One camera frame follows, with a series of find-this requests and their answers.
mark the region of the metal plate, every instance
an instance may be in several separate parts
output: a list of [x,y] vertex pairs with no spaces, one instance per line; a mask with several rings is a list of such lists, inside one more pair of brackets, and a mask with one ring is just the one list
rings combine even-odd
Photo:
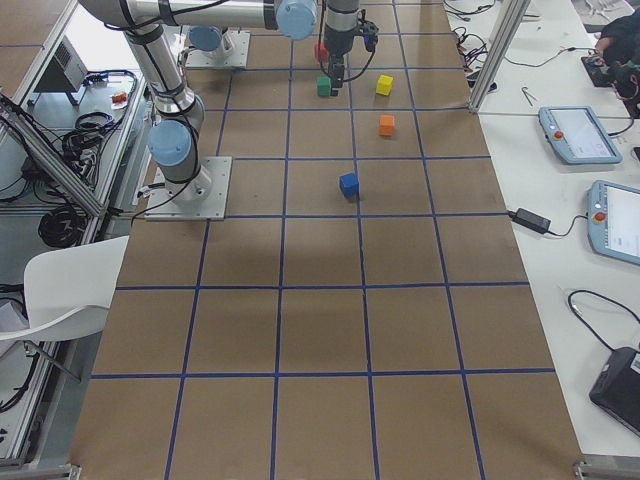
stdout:
[[[182,221],[182,220],[212,220],[224,219],[227,208],[227,193],[229,191],[229,178],[231,177],[231,157],[205,157],[202,159],[202,168],[209,171],[213,178],[211,193],[200,202],[188,205],[178,205],[168,202],[158,206],[169,199],[165,189],[153,190],[149,197],[148,208],[153,210],[145,213],[147,220]],[[158,169],[154,183],[164,182],[164,175]]]
[[246,68],[249,56],[249,32],[229,32],[235,48],[228,57],[211,58],[201,50],[193,50],[187,58],[187,69],[220,70],[227,68]]

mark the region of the white table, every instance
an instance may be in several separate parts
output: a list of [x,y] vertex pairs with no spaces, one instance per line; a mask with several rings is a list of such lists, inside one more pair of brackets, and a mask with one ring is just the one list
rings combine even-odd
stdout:
[[[481,115],[480,120],[507,208],[522,207],[551,219],[551,229],[556,233],[564,233],[575,215],[586,212],[586,193],[595,180],[640,187],[640,162],[630,153],[633,145],[640,145],[638,130],[616,140],[624,155],[621,164],[569,166],[554,155],[536,117]],[[624,121],[609,120],[604,124],[615,129],[622,127]],[[585,288],[610,296],[640,313],[640,267],[594,253],[586,230],[586,221],[578,220],[568,237],[554,239],[514,225],[582,452],[640,457],[640,438],[588,398],[609,351],[566,304],[571,290]],[[586,296],[575,300],[588,306],[581,309],[586,320],[614,348],[637,348],[640,326],[627,313]]]
[[[561,47],[589,47],[570,0],[533,0],[538,21],[523,22],[507,52],[521,63],[538,64]],[[449,0],[464,11],[488,2]],[[464,22],[450,15],[452,27],[465,27],[488,39],[502,2]],[[480,109],[480,121],[507,207],[519,207],[551,219],[551,229],[564,233],[575,215],[587,210],[586,194],[595,180],[640,187],[640,126],[615,139],[624,156],[619,165],[563,164],[545,140],[537,112],[542,106],[590,105],[607,131],[628,125],[628,114],[611,89],[595,88],[580,61],[585,51],[564,52],[540,68],[503,62]],[[521,88],[538,101],[531,106]],[[514,224],[516,240],[547,337],[580,448],[587,455],[640,457],[640,438],[589,400],[609,351],[573,316],[566,297],[575,289],[594,290],[640,313],[640,267],[600,256],[587,238],[587,223],[578,220],[563,239],[542,237]],[[640,326],[626,313],[592,297],[576,297],[586,320],[614,347],[638,346]]]
[[[518,63],[538,65],[553,57],[562,48],[592,46],[592,40],[569,0],[533,1],[541,17],[537,21],[521,23],[509,46],[507,58]],[[458,0],[451,5],[459,10],[472,11],[485,3],[487,2],[479,0]],[[449,15],[449,21],[452,28],[465,27],[468,33],[488,40],[501,7],[502,2],[497,1],[495,7],[469,17],[469,22],[453,15]],[[472,47],[478,45],[479,42],[470,44]],[[580,57],[587,54],[586,50],[564,52],[538,68],[503,61],[495,78],[498,90],[486,96],[480,112],[536,114],[542,106],[588,104],[599,117],[627,117],[627,111],[616,98],[613,89],[593,87],[580,61]],[[537,98],[533,106],[529,105],[524,97],[522,87],[527,87]]]

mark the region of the hand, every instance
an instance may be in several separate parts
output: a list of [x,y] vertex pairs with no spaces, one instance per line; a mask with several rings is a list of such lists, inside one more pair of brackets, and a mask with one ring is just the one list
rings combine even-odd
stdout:
[[604,37],[597,41],[596,46],[594,47],[596,53],[601,57],[604,56],[604,51],[613,45],[614,39],[611,37]]

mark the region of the orange cube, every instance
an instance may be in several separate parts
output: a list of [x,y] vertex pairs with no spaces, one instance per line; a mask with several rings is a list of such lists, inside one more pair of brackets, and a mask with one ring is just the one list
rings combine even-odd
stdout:
[[380,124],[378,126],[378,135],[381,137],[390,137],[396,131],[396,117],[393,115],[380,115]]

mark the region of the robotic arm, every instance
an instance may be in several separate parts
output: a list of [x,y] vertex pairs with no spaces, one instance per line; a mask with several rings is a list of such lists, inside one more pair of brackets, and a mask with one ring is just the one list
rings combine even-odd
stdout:
[[[344,81],[344,55],[353,39],[362,36],[370,52],[377,43],[377,27],[359,12],[359,0],[326,0],[324,42],[329,52],[328,76],[337,94]],[[177,67],[162,25],[260,27],[279,29],[293,40],[313,33],[315,0],[79,0],[109,28],[124,32],[152,91],[163,121],[149,133],[149,149],[164,177],[165,188],[176,204],[205,198],[212,185],[201,168],[198,135],[204,105],[187,85]]]
[[329,52],[325,73],[331,79],[332,95],[338,94],[336,89],[342,88],[345,81],[353,80],[344,78],[344,56],[353,48],[354,38],[363,38],[365,49],[371,53],[369,62],[378,43],[378,27],[366,19],[366,11],[359,10],[359,3],[359,0],[327,0],[326,4],[323,1],[322,16],[326,13],[326,23],[320,28],[324,28],[324,46]]

